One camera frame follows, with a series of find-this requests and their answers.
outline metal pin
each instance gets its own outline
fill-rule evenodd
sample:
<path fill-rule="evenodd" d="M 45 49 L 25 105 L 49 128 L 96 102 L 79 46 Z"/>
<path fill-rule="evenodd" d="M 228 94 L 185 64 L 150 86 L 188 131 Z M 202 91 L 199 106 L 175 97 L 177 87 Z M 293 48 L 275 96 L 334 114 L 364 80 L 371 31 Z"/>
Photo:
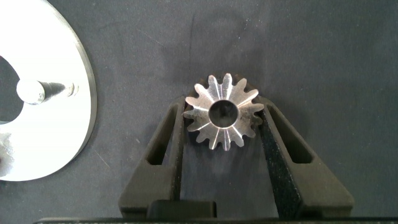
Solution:
<path fill-rule="evenodd" d="M 55 96 L 72 96 L 76 94 L 77 89 L 73 83 L 48 83 L 37 80 L 19 80 L 17 84 L 19 98 L 30 105 L 39 105 Z"/>

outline white disc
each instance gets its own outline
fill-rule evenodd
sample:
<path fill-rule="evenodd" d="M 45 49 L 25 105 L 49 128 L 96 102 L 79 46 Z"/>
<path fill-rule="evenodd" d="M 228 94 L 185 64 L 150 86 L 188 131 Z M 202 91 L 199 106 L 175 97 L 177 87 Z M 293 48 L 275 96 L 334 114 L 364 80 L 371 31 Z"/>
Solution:
<path fill-rule="evenodd" d="M 52 174 L 81 151 L 93 130 L 97 99 L 90 61 L 66 20 L 44 0 L 0 1 L 0 56 L 20 80 L 78 88 L 69 97 L 24 103 L 14 121 L 0 122 L 0 180 Z"/>

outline gear center hole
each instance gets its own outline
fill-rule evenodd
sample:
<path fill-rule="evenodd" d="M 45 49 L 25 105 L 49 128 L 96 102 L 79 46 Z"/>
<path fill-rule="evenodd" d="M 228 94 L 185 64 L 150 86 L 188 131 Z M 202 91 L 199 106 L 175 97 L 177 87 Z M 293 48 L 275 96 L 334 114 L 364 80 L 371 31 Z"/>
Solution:
<path fill-rule="evenodd" d="M 16 91 L 18 81 L 17 72 L 0 55 L 0 124 L 13 121 L 22 111 L 24 102 Z"/>
<path fill-rule="evenodd" d="M 238 118 L 238 108 L 229 100 L 220 100 L 212 104 L 209 110 L 210 121 L 217 127 L 226 128 Z"/>

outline gray surface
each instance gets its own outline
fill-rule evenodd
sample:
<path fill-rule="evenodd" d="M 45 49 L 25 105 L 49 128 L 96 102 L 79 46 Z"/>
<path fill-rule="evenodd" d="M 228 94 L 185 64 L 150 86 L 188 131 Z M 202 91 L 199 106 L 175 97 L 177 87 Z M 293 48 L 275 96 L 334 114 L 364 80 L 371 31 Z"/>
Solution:
<path fill-rule="evenodd" d="M 169 103 L 214 72 L 245 76 L 280 108 L 351 191 L 354 216 L 398 215 L 395 1 L 51 3 L 91 59 L 98 119 L 62 170 L 0 182 L 0 223 L 119 217 L 119 194 Z M 256 141 L 188 147 L 182 197 L 215 198 L 220 217 L 275 216 Z"/>

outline silver metal part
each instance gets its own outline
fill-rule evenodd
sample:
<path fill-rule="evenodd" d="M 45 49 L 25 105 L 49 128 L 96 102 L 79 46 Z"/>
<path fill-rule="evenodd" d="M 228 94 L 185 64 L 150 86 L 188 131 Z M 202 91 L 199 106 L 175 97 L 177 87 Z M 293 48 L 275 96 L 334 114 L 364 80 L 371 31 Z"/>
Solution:
<path fill-rule="evenodd" d="M 18 74 L 25 102 L 15 120 L 0 121 L 0 180 L 38 179 L 87 143 L 96 118 L 93 71 L 78 37 L 47 1 L 0 1 L 0 30 L 0 56 Z"/>
<path fill-rule="evenodd" d="M 19 80 L 17 94 L 30 105 L 39 105 L 55 96 L 68 97 L 75 91 L 73 83 L 45 83 L 36 80 Z"/>
<path fill-rule="evenodd" d="M 243 136 L 253 138 L 256 134 L 251 126 L 259 118 L 255 112 L 264 109 L 260 103 L 252 100 L 258 95 L 257 90 L 245 92 L 246 79 L 241 79 L 235 86 L 232 76 L 227 73 L 222 84 L 210 75 L 209 87 L 195 85 L 198 98 L 186 97 L 185 101 L 193 106 L 193 110 L 184 112 L 184 117 L 194 119 L 188 131 L 200 131 L 197 142 L 209 139 L 209 148 L 214 149 L 220 142 L 225 151 L 234 141 L 239 147 L 244 146 Z"/>

